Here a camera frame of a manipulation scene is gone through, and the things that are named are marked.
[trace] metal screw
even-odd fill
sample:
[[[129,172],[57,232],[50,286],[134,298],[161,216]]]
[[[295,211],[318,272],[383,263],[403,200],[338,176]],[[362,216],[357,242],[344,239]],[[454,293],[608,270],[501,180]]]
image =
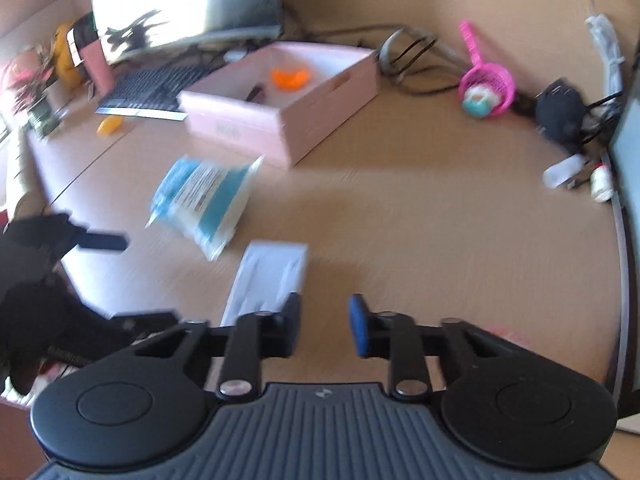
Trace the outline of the metal screw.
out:
[[[414,379],[400,381],[396,384],[396,392],[405,397],[418,397],[425,394],[429,387],[422,381]]]
[[[229,397],[240,397],[248,394],[253,386],[248,381],[242,379],[231,379],[220,384],[220,392]]]

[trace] pink box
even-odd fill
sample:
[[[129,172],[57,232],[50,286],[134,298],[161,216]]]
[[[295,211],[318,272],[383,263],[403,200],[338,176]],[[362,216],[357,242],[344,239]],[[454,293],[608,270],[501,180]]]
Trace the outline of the pink box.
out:
[[[298,91],[271,82],[272,69],[300,68],[311,80]],[[258,84],[262,94],[246,102]],[[217,70],[178,99],[192,134],[290,168],[377,94],[374,51],[277,42]]]

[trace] small bottle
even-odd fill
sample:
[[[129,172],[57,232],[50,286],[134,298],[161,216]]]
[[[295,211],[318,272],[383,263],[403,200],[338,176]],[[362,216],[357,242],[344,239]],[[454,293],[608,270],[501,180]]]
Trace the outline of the small bottle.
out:
[[[542,174],[542,182],[544,182],[545,186],[549,189],[558,187],[572,176],[580,173],[586,162],[586,158],[580,155],[580,153],[576,153],[548,168],[545,173]]]
[[[596,202],[606,202],[613,196],[613,177],[605,164],[599,164],[591,173],[591,198]]]

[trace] orange toy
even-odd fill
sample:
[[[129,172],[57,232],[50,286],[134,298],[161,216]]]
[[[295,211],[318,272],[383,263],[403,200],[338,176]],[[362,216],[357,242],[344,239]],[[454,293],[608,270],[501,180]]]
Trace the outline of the orange toy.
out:
[[[285,92],[300,90],[310,79],[311,74],[306,69],[291,71],[274,68],[271,70],[273,84]]]
[[[100,136],[108,136],[114,134],[115,131],[122,126],[124,117],[120,115],[110,115],[100,123],[96,133]]]

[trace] computer monitor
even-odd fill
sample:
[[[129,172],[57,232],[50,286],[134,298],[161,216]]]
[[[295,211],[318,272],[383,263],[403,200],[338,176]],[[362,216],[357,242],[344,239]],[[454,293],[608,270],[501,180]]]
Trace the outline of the computer monitor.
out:
[[[156,48],[275,39],[280,0],[92,0],[109,63]]]
[[[608,150],[617,189],[612,199],[620,250],[620,339],[607,386],[620,418],[640,413],[640,76],[628,92],[623,117]]]

